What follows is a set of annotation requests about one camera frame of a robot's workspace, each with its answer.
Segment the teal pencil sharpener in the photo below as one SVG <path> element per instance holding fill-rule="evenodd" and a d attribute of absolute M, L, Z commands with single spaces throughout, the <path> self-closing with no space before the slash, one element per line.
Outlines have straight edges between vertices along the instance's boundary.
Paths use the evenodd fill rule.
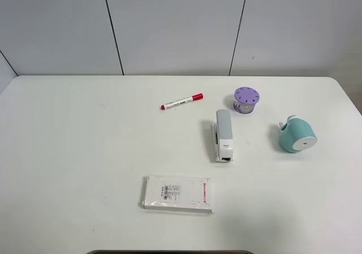
<path fill-rule="evenodd" d="M 279 127 L 281 129 L 279 143 L 284 150 L 290 153 L 301 152 L 317 143 L 311 125 L 297 115 L 289 116 L 286 123 L 279 123 Z"/>

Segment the white cardboard box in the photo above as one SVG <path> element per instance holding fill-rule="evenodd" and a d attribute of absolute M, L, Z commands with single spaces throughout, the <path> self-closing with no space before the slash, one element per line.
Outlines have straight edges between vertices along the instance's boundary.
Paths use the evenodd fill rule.
<path fill-rule="evenodd" d="M 210 178 L 150 174 L 144 209 L 183 213 L 214 212 L 214 184 Z"/>

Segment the purple round container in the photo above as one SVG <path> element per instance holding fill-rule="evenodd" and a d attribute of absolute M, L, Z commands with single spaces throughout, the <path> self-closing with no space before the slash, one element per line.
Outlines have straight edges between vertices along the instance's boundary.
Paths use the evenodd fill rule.
<path fill-rule="evenodd" d="M 259 102 L 260 95 L 251 87 L 239 87 L 234 92 L 234 99 L 233 107 L 237 112 L 250 114 Z"/>

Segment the white grey stapler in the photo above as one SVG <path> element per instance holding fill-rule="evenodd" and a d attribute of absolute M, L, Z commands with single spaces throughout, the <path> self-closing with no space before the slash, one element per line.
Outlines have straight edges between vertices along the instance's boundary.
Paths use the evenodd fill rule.
<path fill-rule="evenodd" d="M 216 111 L 216 122 L 212 124 L 212 133 L 216 162 L 233 161 L 234 142 L 229 110 L 220 109 Z"/>

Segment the red whiteboard marker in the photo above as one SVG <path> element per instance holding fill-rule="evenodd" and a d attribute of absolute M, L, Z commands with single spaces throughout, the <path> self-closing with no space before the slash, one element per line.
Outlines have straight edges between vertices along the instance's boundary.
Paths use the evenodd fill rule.
<path fill-rule="evenodd" d="M 160 109 L 161 110 L 167 110 L 167 109 L 171 109 L 173 107 L 177 107 L 183 104 L 187 104 L 189 102 L 193 102 L 193 101 L 198 101 L 198 100 L 202 100 L 203 99 L 203 94 L 199 93 L 196 95 L 193 95 L 191 97 L 186 97 L 180 100 L 176 100 L 176 101 L 172 101 L 172 102 L 168 102 L 166 104 L 161 105 Z"/>

